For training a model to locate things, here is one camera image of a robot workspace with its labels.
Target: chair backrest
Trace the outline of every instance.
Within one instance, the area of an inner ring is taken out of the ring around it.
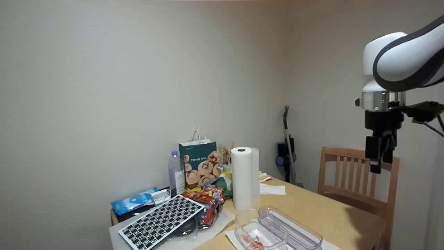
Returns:
[[[336,162],[334,186],[325,184],[326,163],[329,161]],[[384,245],[384,250],[389,250],[392,237],[393,215],[395,212],[399,158],[394,157],[392,164],[383,163],[382,169],[391,172],[387,202],[375,198],[377,174],[370,173],[370,161],[365,158],[365,151],[323,147],[319,167],[317,192],[322,195],[335,194],[349,200],[364,203],[372,208],[369,212],[382,215],[385,219],[385,230],[382,235],[382,243]],[[370,188],[368,188],[369,175],[371,175]]]

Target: clear plastic container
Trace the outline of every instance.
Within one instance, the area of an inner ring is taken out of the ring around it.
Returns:
[[[274,225],[284,226],[288,231],[287,244],[297,250],[320,250],[322,245],[322,236],[305,226],[304,224],[293,220],[290,216],[279,211],[272,206],[263,206],[258,209],[258,221],[264,227],[272,228]]]
[[[241,212],[234,218],[237,228],[234,234],[247,250],[287,250],[288,231],[281,225],[274,224],[266,218],[258,222],[258,210]]]

